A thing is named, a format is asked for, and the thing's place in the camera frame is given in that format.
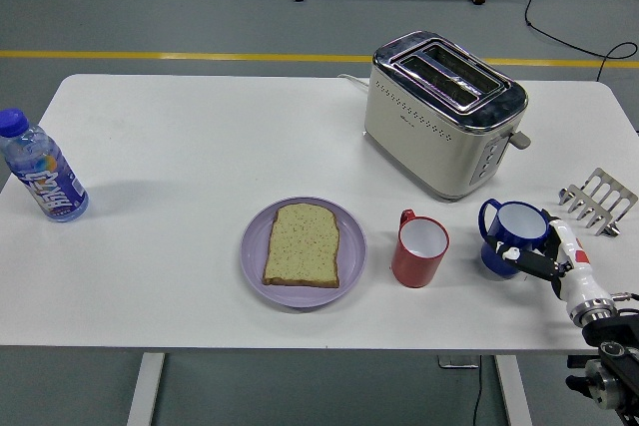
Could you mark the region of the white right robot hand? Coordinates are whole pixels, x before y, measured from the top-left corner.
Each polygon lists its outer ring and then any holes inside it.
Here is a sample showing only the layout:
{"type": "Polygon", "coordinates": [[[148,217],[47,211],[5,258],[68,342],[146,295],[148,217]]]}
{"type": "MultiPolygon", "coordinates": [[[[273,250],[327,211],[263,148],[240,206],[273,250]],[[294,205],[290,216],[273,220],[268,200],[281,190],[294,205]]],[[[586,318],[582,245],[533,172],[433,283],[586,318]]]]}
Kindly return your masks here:
{"type": "Polygon", "coordinates": [[[497,257],[515,269],[548,281],[579,327],[617,314],[612,295],[594,278],[587,253],[570,226],[548,215],[549,233],[542,250],[527,250],[493,235],[485,238],[497,257]]]}

